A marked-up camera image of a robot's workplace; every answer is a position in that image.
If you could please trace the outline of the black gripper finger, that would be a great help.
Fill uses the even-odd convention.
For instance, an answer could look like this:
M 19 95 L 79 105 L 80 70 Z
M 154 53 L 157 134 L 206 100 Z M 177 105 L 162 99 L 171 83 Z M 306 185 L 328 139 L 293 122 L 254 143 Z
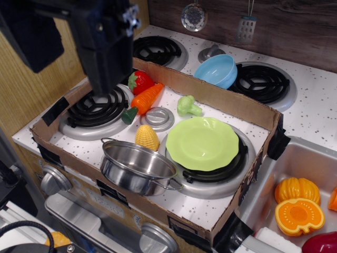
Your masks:
M 61 35 L 50 17 L 2 7 L 1 32 L 34 73 L 39 73 L 64 53 Z
M 95 94 L 110 93 L 133 69 L 139 7 L 129 1 L 78 1 L 69 26 Z

